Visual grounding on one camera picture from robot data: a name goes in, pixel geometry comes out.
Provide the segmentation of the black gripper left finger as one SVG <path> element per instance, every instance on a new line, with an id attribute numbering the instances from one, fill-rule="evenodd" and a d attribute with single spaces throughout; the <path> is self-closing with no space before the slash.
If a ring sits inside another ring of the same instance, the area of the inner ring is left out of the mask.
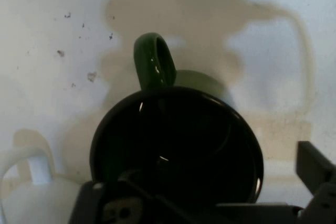
<path id="1" fill-rule="evenodd" d="M 197 223 L 183 209 L 154 195 L 129 178 L 117 189 L 88 181 L 79 189 L 69 223 Z"/>

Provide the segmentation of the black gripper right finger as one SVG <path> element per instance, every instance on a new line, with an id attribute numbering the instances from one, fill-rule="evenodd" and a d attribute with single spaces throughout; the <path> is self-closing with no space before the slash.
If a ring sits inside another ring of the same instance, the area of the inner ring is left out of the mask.
<path id="1" fill-rule="evenodd" d="M 313 195 L 297 223 L 335 223 L 335 165 L 310 142 L 300 141 L 296 173 Z"/>

